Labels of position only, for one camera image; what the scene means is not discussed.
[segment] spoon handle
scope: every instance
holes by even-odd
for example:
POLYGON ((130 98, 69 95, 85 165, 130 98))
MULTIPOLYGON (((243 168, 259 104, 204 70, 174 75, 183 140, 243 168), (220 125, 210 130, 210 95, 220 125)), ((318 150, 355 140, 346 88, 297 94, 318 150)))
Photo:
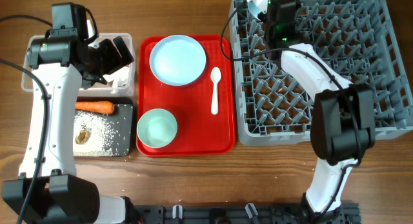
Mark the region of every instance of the spoon handle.
POLYGON ((212 91, 211 113, 218 114, 218 83, 214 83, 214 90, 212 91))

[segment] gray wire basket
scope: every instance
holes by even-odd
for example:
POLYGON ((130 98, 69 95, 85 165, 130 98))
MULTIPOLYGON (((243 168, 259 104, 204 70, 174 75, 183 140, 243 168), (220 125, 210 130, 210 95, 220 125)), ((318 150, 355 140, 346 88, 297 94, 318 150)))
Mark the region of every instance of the gray wire basket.
MULTIPOLYGON (((413 129, 413 98, 385 0, 300 0, 297 29, 318 56, 353 83, 374 90, 376 139, 413 129)), ((232 0, 230 14, 243 0, 232 0)), ((244 6, 230 22, 234 58, 266 50, 263 24, 244 6)), ((313 101, 265 56, 234 62, 237 125, 248 146, 310 140, 313 101)))

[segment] white spoon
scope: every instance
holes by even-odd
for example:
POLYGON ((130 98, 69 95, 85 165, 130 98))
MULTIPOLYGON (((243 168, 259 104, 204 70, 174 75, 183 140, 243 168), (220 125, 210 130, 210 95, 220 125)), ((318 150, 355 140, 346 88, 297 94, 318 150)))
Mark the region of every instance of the white spoon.
POLYGON ((218 82, 221 80, 221 71, 218 67, 214 67, 211 72, 211 80, 214 83, 214 91, 212 92, 211 113, 218 114, 218 82))

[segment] wood grain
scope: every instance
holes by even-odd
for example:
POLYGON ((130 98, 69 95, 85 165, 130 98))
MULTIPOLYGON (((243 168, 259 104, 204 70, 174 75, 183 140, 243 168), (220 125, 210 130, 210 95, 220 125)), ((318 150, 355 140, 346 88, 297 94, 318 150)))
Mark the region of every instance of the wood grain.
MULTIPOLYGON (((149 36, 220 33, 230 6, 230 0, 0 0, 0 14, 32 14, 51 20, 51 4, 65 1, 91 9, 100 32, 131 34, 137 55, 149 36)), ((387 3, 412 81, 410 1, 387 3)), ((1 23, 0 57, 23 65, 28 40, 46 29, 31 20, 1 23)), ((28 140, 32 95, 20 86, 21 73, 0 65, 1 181, 16 178, 28 140)), ((412 141, 413 133, 409 133, 377 142, 349 177, 343 200, 360 203, 364 223, 412 222, 412 141)), ((222 156, 187 158, 148 158, 134 148, 125 158, 76 160, 78 176, 96 183, 100 193, 129 196, 137 205, 166 206, 298 202, 311 183, 315 165, 309 143, 245 147, 238 142, 222 156)), ((15 223, 16 217, 0 201, 0 223, 15 223)))

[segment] carrot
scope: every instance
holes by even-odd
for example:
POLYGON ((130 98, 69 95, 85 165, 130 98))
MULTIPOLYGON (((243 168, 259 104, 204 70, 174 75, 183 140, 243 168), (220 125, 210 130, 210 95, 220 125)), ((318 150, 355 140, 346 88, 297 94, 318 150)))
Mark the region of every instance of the carrot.
POLYGON ((76 109, 100 114, 112 114, 115 111, 115 105, 109 101, 84 101, 76 102, 76 109))

